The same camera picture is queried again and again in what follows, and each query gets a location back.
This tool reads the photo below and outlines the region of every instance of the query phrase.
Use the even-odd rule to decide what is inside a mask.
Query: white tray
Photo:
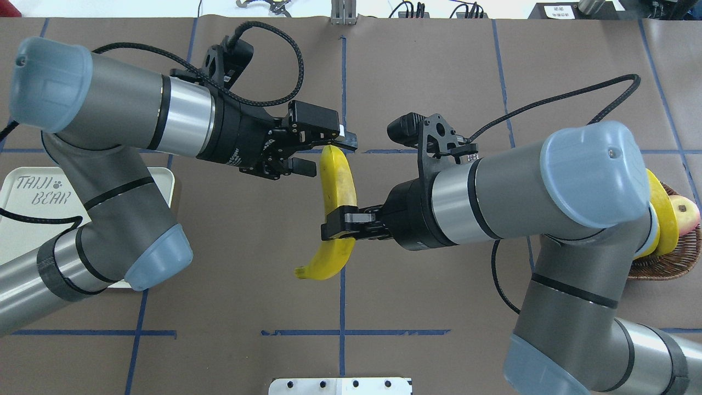
[[[168,206],[173,199],[174,177],[165,167],[150,167]],[[5,178],[0,189],[0,207],[17,214],[40,218],[67,218],[82,215],[83,224],[91,221],[59,167],[20,167]],[[41,246],[69,225],[36,225],[0,216],[0,265]],[[113,288],[130,288],[122,280]]]

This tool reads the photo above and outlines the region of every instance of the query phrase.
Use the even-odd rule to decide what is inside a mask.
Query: banana peel
[[[658,245],[653,251],[655,255],[664,255],[672,252],[677,246],[679,238],[677,230],[677,219],[673,211],[673,205],[670,203],[668,194],[661,185],[661,182],[656,176],[648,170],[649,185],[651,187],[651,204],[656,210],[658,216],[658,225],[661,229],[661,235],[658,239]]]
[[[322,149],[319,161],[324,194],[324,218],[339,206],[356,206],[356,187],[351,168],[343,151],[332,145]],[[322,241],[307,266],[295,269],[300,279],[326,280],[334,277],[346,265],[356,244],[354,238]]]

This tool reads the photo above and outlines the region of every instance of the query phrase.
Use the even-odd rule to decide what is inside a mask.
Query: black cable
[[[20,124],[17,121],[10,121],[10,123],[5,127],[5,129],[2,129],[0,131],[0,143],[2,143],[9,134],[15,130],[16,127],[18,127]],[[57,218],[57,219],[49,219],[49,218],[37,218],[35,216],[26,216],[26,215],[21,215],[21,214],[16,214],[13,212],[9,212],[5,209],[0,208],[0,216],[7,217],[9,219],[13,219],[15,221],[19,222],[26,222],[28,224],[43,224],[43,225],[64,225],[64,224],[73,224],[70,228],[69,231],[74,230],[75,228],[78,228],[78,225],[81,224],[83,221],[82,216],[72,216],[70,218]]]
[[[559,100],[562,100],[565,98],[571,98],[573,96],[581,95],[583,93],[592,92],[592,91],[596,91],[598,89],[606,88],[608,86],[618,84],[619,82],[623,82],[623,81],[632,81],[632,83],[624,91],[624,93],[622,93],[618,98],[614,99],[614,101],[612,101],[610,104],[608,104],[607,107],[605,107],[602,111],[600,111],[600,113],[595,115],[595,117],[592,118],[588,122],[588,125],[594,124],[596,122],[601,121],[605,116],[607,116],[607,114],[609,114],[612,110],[617,108],[617,106],[619,106],[624,100],[626,100],[629,96],[631,96],[631,94],[634,93],[634,91],[636,91],[636,89],[641,84],[641,77],[639,77],[639,75],[637,75],[637,74],[622,75],[620,77],[613,78],[613,79],[607,80],[605,82],[600,82],[599,84],[590,85],[590,86],[587,86],[587,87],[582,88],[582,89],[577,89],[575,91],[563,93],[562,95],[553,96],[550,98],[545,98],[543,100],[536,101],[532,104],[525,105],[524,107],[522,107],[520,109],[514,110],[514,111],[510,112],[509,114],[506,114],[502,117],[499,117],[498,119],[495,119],[494,121],[486,124],[485,126],[480,128],[478,131],[476,131],[471,137],[468,138],[468,143],[472,143],[476,138],[480,137],[480,135],[483,134],[487,129],[490,129],[491,127],[493,127],[501,122],[504,122],[505,120],[510,119],[511,117],[514,117],[515,115],[521,114],[524,111],[530,110],[530,109],[532,109],[534,107],[538,107],[540,105],[552,103],[554,101],[559,101]]]
[[[473,19],[473,15],[478,15],[478,3],[473,3],[473,7],[470,7],[470,12],[465,14],[465,18]]]
[[[397,9],[402,6],[402,4],[404,4],[408,8],[411,8],[411,11],[407,10],[407,15],[405,16],[405,18],[408,18],[409,15],[414,15],[414,4],[412,4],[411,1],[403,1],[400,4],[397,4],[397,7],[395,7],[395,9],[392,10],[392,12],[390,13],[390,16],[388,18],[392,18],[392,16],[395,14],[395,11],[397,11]]]
[[[519,314],[522,311],[514,304],[512,304],[512,302],[510,302],[509,298],[507,298],[507,295],[505,295],[504,291],[502,291],[502,287],[500,287],[500,282],[497,279],[497,247],[499,247],[499,245],[500,240],[495,240],[495,243],[492,245],[492,257],[490,258],[490,265],[492,267],[492,281],[495,283],[497,293],[500,294],[500,297],[505,302],[507,307],[512,309],[512,311],[514,311],[515,313]]]
[[[20,126],[19,122],[15,121],[15,120],[10,121],[10,123],[7,124],[7,127],[5,127],[5,129],[2,129],[2,131],[0,131],[0,143],[3,140],[5,140],[5,137],[7,137],[18,126]]]
[[[453,12],[449,16],[449,19],[453,18],[453,16],[456,14],[456,11],[458,11],[460,7],[465,7],[465,13],[468,14],[468,3],[461,3],[453,9]]]
[[[251,29],[252,27],[259,27],[261,29],[268,30],[269,32],[275,33],[276,35],[282,37],[285,41],[287,41],[288,44],[290,44],[290,46],[293,48],[293,51],[295,51],[295,55],[298,59],[298,81],[297,81],[297,84],[295,85],[295,88],[293,89],[293,91],[289,95],[287,95],[283,98],[273,100],[273,101],[251,101],[249,99],[242,98],[242,97],[238,96],[237,94],[232,93],[231,91],[226,89],[224,86],[221,86],[218,83],[214,82],[214,80],[212,80],[210,77],[205,75],[200,69],[191,65],[190,63],[188,63],[185,59],[181,58],[180,56],[177,56],[176,54],[168,52],[164,49],[156,48],[155,46],[150,46],[150,45],[146,45],[146,44],[139,44],[139,43],[132,43],[132,42],[117,42],[117,43],[112,43],[112,44],[101,46],[100,48],[97,48],[93,52],[94,53],[105,53],[107,51],[111,51],[113,49],[118,49],[118,48],[131,48],[131,49],[139,49],[141,51],[156,53],[158,55],[165,56],[171,60],[176,61],[178,64],[185,67],[185,69],[187,71],[195,74],[196,76],[201,78],[203,81],[207,82],[208,84],[211,84],[212,86],[217,88],[217,90],[219,90],[220,92],[222,92],[223,94],[225,94],[229,98],[231,98],[235,101],[238,101],[242,104],[250,105],[252,107],[270,107],[273,105],[287,103],[290,100],[292,100],[292,98],[297,96],[298,92],[300,91],[300,88],[302,88],[302,85],[303,85],[303,79],[305,76],[305,64],[303,63],[303,55],[302,55],[302,52],[300,51],[300,47],[292,39],[292,37],[290,37],[288,34],[283,32],[282,30],[278,29],[275,26],[268,25],[267,23],[258,22],[255,20],[244,22],[244,23],[240,24],[236,28],[236,30],[234,31],[234,36],[232,36],[230,38],[227,46],[234,46],[236,44],[236,42],[239,40],[239,38],[241,37],[241,35],[245,31],[247,31],[248,29]]]
[[[71,227],[68,229],[68,231],[72,231],[75,228],[78,228],[78,225],[81,224],[83,221],[82,216],[72,216],[70,218],[57,218],[57,219],[50,219],[50,218],[36,218],[34,216],[26,216],[26,215],[21,215],[21,214],[16,214],[13,212],[9,212],[5,209],[0,209],[0,215],[7,217],[9,219],[13,219],[15,221],[19,222],[26,222],[28,224],[40,224],[40,225],[65,225],[65,224],[73,224]]]

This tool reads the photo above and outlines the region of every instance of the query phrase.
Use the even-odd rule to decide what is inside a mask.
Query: yellow fruit
[[[647,169],[647,172],[649,174],[649,187],[651,188],[651,204],[656,210],[658,225],[661,229],[658,246],[653,253],[655,255],[664,255],[672,252],[677,246],[677,239],[679,237],[677,219],[675,219],[673,205],[670,203],[668,194],[661,185],[661,182],[651,170]]]
[[[351,168],[344,153],[328,145],[322,150],[319,161],[324,194],[324,218],[339,206],[356,206],[356,187]],[[322,241],[317,253],[307,266],[295,269],[297,278],[326,280],[334,277],[351,257],[356,240],[354,238]]]

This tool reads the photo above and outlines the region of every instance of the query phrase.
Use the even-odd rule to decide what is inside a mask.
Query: wicker basket
[[[668,195],[677,195],[671,187],[661,183]],[[698,225],[693,232],[677,242],[673,252],[659,257],[648,255],[636,259],[629,270],[631,280],[673,280],[690,272],[700,258],[702,231]]]

